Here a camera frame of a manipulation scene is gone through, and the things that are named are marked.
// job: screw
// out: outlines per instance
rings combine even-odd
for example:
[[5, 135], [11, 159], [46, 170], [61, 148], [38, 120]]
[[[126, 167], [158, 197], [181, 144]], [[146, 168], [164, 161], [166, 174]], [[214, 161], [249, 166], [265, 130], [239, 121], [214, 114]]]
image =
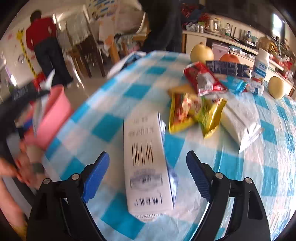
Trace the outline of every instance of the screw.
[[246, 180], [246, 183], [249, 183], [249, 184], [251, 184], [253, 182], [252, 179], [249, 177], [247, 177], [245, 180]]
[[215, 174], [215, 176], [216, 176], [216, 178], [218, 178], [218, 179], [222, 179], [222, 178], [224, 177], [223, 174], [220, 173], [220, 172], [217, 172], [217, 173]]
[[73, 175], [71, 176], [71, 178], [72, 178], [73, 180], [77, 180], [79, 177], [80, 177], [80, 175], [77, 174], [77, 173], [75, 173], [75, 174], [73, 174]]
[[46, 185], [46, 184], [49, 184], [50, 183], [50, 179], [49, 178], [45, 178], [44, 180], [43, 180], [43, 183]]

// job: red snack bag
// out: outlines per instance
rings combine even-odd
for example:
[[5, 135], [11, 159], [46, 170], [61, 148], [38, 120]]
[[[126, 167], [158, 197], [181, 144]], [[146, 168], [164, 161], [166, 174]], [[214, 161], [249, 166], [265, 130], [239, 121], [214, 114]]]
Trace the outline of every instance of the red snack bag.
[[227, 88], [201, 62], [186, 66], [184, 75], [192, 84], [198, 96], [224, 93]]

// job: white carton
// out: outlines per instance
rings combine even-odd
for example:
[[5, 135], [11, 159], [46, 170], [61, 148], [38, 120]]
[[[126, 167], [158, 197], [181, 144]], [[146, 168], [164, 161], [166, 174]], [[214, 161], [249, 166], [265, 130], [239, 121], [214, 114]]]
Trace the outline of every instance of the white carton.
[[166, 164], [159, 113], [124, 122], [124, 173], [130, 214], [143, 222], [174, 208], [177, 178]]

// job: kettle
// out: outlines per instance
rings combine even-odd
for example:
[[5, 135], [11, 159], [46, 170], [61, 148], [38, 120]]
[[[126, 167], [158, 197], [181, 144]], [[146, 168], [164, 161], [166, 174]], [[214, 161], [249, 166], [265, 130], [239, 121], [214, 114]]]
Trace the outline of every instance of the kettle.
[[218, 18], [210, 19], [210, 31], [219, 34], [221, 31], [221, 21]]

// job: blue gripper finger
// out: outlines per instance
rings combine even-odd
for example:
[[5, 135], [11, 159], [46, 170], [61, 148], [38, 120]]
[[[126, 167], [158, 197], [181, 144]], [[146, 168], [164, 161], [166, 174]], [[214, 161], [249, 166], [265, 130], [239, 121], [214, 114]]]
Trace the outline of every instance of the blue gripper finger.
[[94, 198], [99, 185], [109, 167], [110, 157], [109, 154], [102, 153], [92, 169], [92, 172], [88, 175], [86, 181], [84, 182], [83, 194], [81, 196], [84, 203], [87, 203], [90, 199]]
[[211, 183], [206, 178], [204, 167], [198, 157], [195, 155], [194, 151], [187, 153], [186, 164], [200, 195], [209, 202], [211, 200]]

